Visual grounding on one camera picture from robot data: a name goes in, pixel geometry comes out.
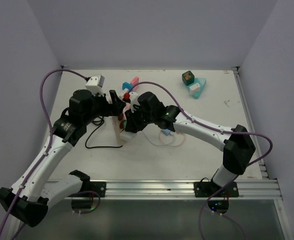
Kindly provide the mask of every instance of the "white cube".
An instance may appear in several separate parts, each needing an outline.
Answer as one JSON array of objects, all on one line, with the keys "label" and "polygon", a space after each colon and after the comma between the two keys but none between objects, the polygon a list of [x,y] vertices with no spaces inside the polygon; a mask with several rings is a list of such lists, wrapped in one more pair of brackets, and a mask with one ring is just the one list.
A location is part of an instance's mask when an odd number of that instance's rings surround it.
[{"label": "white cube", "polygon": [[201,88],[200,84],[195,83],[195,84],[190,86],[189,92],[190,92],[191,95],[194,95],[194,94],[196,94],[197,92],[200,91],[200,88]]}]

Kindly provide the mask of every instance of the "pink block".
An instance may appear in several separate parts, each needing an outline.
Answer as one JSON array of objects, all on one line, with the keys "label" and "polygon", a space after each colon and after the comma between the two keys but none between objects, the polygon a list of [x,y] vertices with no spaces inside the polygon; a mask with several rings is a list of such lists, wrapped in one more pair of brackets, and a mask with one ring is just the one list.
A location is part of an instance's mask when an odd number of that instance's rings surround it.
[{"label": "pink block", "polygon": [[[134,77],[134,78],[131,80],[130,84],[131,84],[131,85],[135,85],[135,84],[137,84],[138,82],[139,82],[139,78],[136,76],[136,77]],[[137,90],[138,87],[139,87],[139,85],[136,86],[136,87],[134,87],[133,90]]]}]

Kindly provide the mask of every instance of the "white cable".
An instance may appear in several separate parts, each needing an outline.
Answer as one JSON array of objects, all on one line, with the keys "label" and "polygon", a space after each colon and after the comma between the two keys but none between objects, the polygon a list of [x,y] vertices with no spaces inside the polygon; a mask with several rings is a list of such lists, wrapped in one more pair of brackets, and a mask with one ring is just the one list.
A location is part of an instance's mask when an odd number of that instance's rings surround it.
[{"label": "white cable", "polygon": [[163,145],[154,144],[154,143],[153,143],[153,142],[147,137],[147,135],[146,135],[143,131],[141,131],[141,132],[142,132],[142,134],[145,136],[146,140],[148,140],[148,142],[150,142],[152,145],[154,145],[154,146],[156,146],[156,147],[158,147],[158,148],[169,147],[170,145],[172,145],[172,144],[176,141],[176,136],[173,135],[173,134],[171,134],[171,136],[172,136],[173,138],[172,138],[172,141],[171,141],[170,143],[168,143],[168,144],[163,144]]}]

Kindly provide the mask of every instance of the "white table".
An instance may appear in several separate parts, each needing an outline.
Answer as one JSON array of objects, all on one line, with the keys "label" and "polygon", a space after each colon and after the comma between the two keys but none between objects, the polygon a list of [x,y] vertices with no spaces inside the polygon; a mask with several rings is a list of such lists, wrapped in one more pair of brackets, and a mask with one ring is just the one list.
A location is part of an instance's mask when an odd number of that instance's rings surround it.
[{"label": "white table", "polygon": [[[85,76],[101,74],[105,77],[104,92],[121,91],[123,82],[130,82],[135,76],[140,81],[156,82],[166,87],[189,113],[201,119],[235,127],[237,124],[248,129],[247,119],[232,71],[192,70],[196,78],[206,78],[207,84],[199,99],[194,99],[182,83],[185,70],[79,70]],[[71,73],[63,73],[51,114],[54,123],[69,98],[78,89],[85,89],[83,79]],[[151,91],[165,105],[173,105],[171,98],[160,88],[143,84],[138,93]],[[87,133],[71,152],[61,161],[51,175],[51,180],[62,179],[73,170],[80,170],[97,180],[196,180],[211,178],[222,164],[222,152],[204,141],[187,136],[178,148],[159,148],[150,144],[142,133],[119,149],[86,149],[84,142],[95,128],[87,127]],[[149,125],[144,132],[155,143],[159,128]],[[90,146],[116,146],[115,132],[110,118],[93,134]],[[239,179],[262,179],[259,165],[247,168]]]}]

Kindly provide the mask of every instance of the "gray wall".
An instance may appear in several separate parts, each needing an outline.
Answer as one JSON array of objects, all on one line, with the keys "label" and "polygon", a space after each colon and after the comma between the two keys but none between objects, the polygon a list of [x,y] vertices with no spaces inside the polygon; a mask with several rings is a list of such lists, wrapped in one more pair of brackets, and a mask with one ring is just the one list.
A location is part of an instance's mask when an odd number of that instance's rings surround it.
[{"label": "gray wall", "polygon": [[267,170],[279,180],[294,232],[294,0],[277,2],[240,78],[256,131],[274,141]]},{"label": "gray wall", "polygon": [[29,0],[74,69],[239,66],[276,0]]},{"label": "gray wall", "polygon": [[[28,3],[0,1],[0,187],[10,187],[41,147],[46,123],[39,86],[58,66]],[[46,84],[50,105],[59,79]],[[0,222],[4,214],[0,205]]]}]

